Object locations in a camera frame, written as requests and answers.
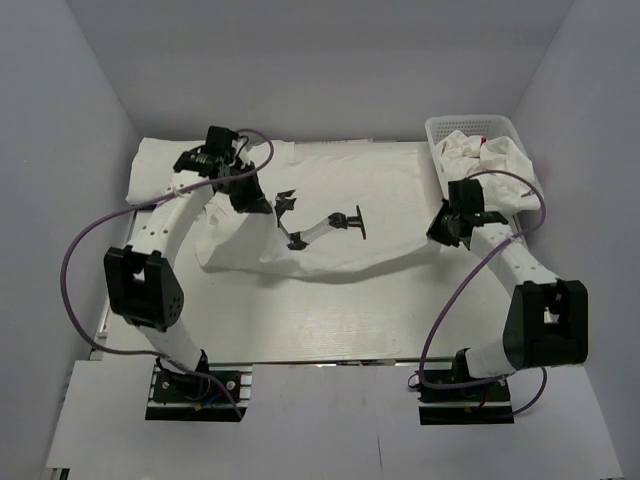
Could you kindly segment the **white robot print t shirt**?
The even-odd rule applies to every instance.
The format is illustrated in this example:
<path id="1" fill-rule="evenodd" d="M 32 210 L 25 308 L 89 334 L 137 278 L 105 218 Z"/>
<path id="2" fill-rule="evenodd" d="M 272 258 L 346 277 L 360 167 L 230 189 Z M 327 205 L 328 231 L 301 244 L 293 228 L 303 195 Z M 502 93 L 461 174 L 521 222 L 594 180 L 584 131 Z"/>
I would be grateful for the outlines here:
<path id="1" fill-rule="evenodd" d="M 441 192 L 424 143 L 277 141 L 258 177 L 281 215 L 237 213 L 211 200 L 198 223 L 203 271 L 347 283 L 432 262 L 427 228 Z"/>

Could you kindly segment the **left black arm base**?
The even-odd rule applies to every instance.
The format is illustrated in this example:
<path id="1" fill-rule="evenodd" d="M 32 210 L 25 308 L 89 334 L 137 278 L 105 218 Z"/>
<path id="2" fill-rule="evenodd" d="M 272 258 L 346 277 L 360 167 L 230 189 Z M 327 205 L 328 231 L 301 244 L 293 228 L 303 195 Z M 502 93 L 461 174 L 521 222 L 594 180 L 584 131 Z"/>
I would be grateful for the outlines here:
<path id="1" fill-rule="evenodd" d="M 227 389 L 241 414 L 248 408 L 253 368 L 249 365 L 209 365 L 210 374 Z M 153 368 L 147 421 L 239 423 L 232 403 L 210 380 L 196 379 L 187 385 L 182 375 L 159 365 Z"/>

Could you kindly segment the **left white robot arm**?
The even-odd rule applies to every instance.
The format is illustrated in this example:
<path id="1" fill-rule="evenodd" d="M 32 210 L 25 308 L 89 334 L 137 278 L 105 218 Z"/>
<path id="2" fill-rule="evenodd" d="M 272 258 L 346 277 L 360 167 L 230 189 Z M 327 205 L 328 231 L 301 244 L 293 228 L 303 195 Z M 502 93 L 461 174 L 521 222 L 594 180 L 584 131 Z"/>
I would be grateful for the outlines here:
<path id="1" fill-rule="evenodd" d="M 179 371 L 177 387 L 191 399 L 209 392 L 212 377 L 182 318 L 184 292 L 173 266 L 196 217 L 216 194 L 227 196 L 238 213 L 274 217 L 259 184 L 260 168 L 248 155 L 254 133 L 210 127 L 202 145 L 178 157 L 144 228 L 104 256 L 111 310 L 146 337 L 166 368 Z"/>

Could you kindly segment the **white red print t shirt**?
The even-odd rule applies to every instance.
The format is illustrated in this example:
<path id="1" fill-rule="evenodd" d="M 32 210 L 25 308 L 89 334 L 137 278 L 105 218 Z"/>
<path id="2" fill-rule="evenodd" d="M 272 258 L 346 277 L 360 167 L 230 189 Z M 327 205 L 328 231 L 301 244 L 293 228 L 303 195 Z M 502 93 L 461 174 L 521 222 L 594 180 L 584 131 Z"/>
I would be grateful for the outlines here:
<path id="1" fill-rule="evenodd" d="M 435 164 L 445 197 L 450 182 L 482 172 L 477 180 L 487 211 L 515 215 L 541 207 L 534 191 L 522 182 L 535 184 L 533 163 L 508 136 L 488 140 L 455 130 L 435 145 Z"/>

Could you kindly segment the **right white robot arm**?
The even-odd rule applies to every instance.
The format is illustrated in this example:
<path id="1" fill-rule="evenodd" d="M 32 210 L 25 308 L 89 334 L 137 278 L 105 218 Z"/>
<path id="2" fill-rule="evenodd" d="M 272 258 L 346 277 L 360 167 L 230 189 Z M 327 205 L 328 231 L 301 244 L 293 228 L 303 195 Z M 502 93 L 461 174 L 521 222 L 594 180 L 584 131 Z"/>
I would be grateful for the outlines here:
<path id="1" fill-rule="evenodd" d="M 502 333 L 489 343 L 460 350 L 440 382 L 418 378 L 426 388 L 454 390 L 472 399 L 488 384 L 532 368 L 579 365 L 589 352 L 589 300 L 579 280 L 563 280 L 519 241 L 506 217 L 485 208 L 476 177 L 452 181 L 427 236 L 444 246 L 464 246 L 479 258 L 476 276 L 489 268 L 510 296 Z"/>

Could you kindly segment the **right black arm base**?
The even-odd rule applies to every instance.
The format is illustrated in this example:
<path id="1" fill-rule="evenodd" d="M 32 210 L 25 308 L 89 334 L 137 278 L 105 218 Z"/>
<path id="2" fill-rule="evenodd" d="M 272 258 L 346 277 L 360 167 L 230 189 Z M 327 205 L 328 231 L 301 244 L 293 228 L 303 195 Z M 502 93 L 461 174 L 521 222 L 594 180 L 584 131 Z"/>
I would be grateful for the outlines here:
<path id="1" fill-rule="evenodd" d="M 465 389 L 437 390 L 421 384 L 415 371 L 409 376 L 407 386 L 418 394 L 419 419 L 423 426 L 514 423 L 506 380 Z"/>

